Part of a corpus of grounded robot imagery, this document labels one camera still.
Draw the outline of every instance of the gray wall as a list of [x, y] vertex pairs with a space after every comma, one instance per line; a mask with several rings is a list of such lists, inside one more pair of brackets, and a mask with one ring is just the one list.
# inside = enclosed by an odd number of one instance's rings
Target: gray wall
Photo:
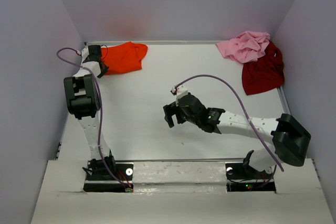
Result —
[[30, 223], [64, 126], [62, 80], [73, 68], [55, 52], [82, 44], [61, 0], [0, 6], [0, 223], [22, 224]]
[[63, 0], [85, 41], [219, 40], [274, 34], [294, 0]]
[[336, 1], [296, 0], [275, 36], [292, 114], [310, 131], [309, 155], [336, 217]]

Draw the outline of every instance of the red wire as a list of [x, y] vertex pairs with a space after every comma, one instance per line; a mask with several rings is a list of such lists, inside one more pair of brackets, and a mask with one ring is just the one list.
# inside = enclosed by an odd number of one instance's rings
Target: red wire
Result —
[[132, 189], [131, 184], [128, 182], [128, 180], [126, 179], [126, 177], [123, 175], [123, 173], [121, 171], [119, 171], [120, 175], [126, 180], [128, 186]]
[[250, 191], [253, 189], [254, 185], [258, 182], [259, 177], [257, 176], [257, 180], [253, 183], [253, 185], [250, 188]]
[[275, 174], [276, 170], [277, 170], [277, 165], [274, 166], [274, 170], [273, 170], [273, 173], [271, 174], [271, 177], [265, 183], [263, 183], [260, 186], [257, 186], [255, 189], [262, 188], [262, 187], [266, 186], [272, 179], [274, 179], [274, 174]]
[[[122, 181], [122, 177], [120, 176], [120, 174], [118, 174], [119, 175], [119, 179], [120, 179], [120, 181]], [[126, 189], [126, 187], [125, 187], [125, 184], [124, 183], [122, 183], [122, 186], [124, 187], [124, 189]]]
[[265, 176], [264, 176], [264, 174], [262, 173], [261, 174], [262, 175], [262, 177], [263, 177], [263, 179], [264, 179], [264, 183], [266, 182], [266, 180], [265, 180]]

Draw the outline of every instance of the pink cloth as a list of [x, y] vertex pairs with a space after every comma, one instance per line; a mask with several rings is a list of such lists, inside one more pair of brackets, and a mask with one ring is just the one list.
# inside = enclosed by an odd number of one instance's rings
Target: pink cloth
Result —
[[224, 58], [240, 63], [257, 61], [265, 55], [265, 49], [269, 44], [270, 35], [257, 31], [245, 31], [235, 39], [217, 43], [217, 47]]

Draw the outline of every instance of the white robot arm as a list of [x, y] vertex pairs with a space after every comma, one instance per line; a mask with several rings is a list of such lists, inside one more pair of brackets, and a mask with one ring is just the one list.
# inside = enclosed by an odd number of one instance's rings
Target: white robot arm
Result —
[[247, 120], [245, 116], [223, 109], [206, 108], [184, 86], [173, 87], [171, 92], [176, 95], [176, 101], [163, 107], [169, 127], [174, 126], [172, 116], [176, 115], [178, 124], [188, 121], [208, 133], [261, 138], [266, 142], [267, 149], [250, 151], [243, 162], [243, 165], [258, 172], [271, 171], [269, 168], [279, 163], [304, 164], [311, 136], [291, 115]]
[[[101, 61], [100, 46], [85, 47], [82, 52], [81, 65], [83, 68], [73, 75], [64, 79], [67, 107], [70, 114], [73, 114], [82, 126], [91, 151], [91, 169], [103, 169], [101, 155], [98, 148], [99, 117], [98, 111], [101, 104], [97, 94], [97, 87], [94, 77], [102, 77], [108, 67]], [[104, 136], [100, 135], [100, 149], [102, 156], [111, 170], [115, 170], [115, 161], [111, 150], [105, 142]]]

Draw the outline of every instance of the crumpled fabric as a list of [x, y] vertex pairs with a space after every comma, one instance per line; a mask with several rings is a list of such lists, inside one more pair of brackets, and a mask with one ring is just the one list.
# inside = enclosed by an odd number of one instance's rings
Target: crumpled fabric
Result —
[[106, 74], [121, 74], [142, 69], [141, 60], [147, 54], [147, 50], [146, 45], [132, 42], [101, 48], [102, 61], [109, 67]]
[[237, 38], [217, 43], [217, 47], [224, 58], [247, 63], [257, 61], [265, 55], [265, 49], [269, 44], [270, 35], [257, 31], [245, 31]]
[[259, 94], [280, 87], [285, 82], [282, 53], [271, 41], [266, 55], [243, 66], [242, 82], [247, 95]]

